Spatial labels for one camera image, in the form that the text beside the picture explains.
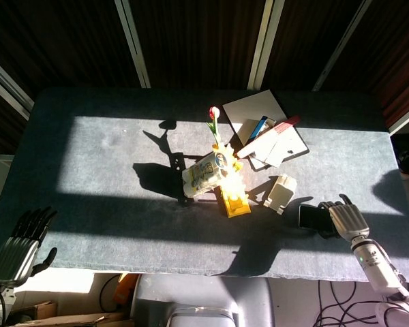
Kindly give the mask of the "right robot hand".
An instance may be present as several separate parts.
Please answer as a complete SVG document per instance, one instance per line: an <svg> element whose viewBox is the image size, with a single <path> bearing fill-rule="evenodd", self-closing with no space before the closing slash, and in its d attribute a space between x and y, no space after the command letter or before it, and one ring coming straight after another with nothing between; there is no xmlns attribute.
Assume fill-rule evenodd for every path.
<svg viewBox="0 0 409 327"><path fill-rule="evenodd" d="M329 213L336 232L341 238L351 243L356 238L368 238L369 226L358 207L343 193L341 201L321 202L318 208Z"/></svg>

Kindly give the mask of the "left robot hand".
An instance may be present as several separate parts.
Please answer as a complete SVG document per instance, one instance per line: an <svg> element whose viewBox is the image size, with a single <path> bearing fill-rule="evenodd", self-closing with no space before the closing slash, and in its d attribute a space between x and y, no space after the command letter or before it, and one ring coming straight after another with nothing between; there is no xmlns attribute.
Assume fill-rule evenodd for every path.
<svg viewBox="0 0 409 327"><path fill-rule="evenodd" d="M20 287L53 263L56 247L49 251L43 262L36 264L35 260L56 216L57 211L47 207L27 211L19 218L11 236L0 248L0 287Z"/></svg>

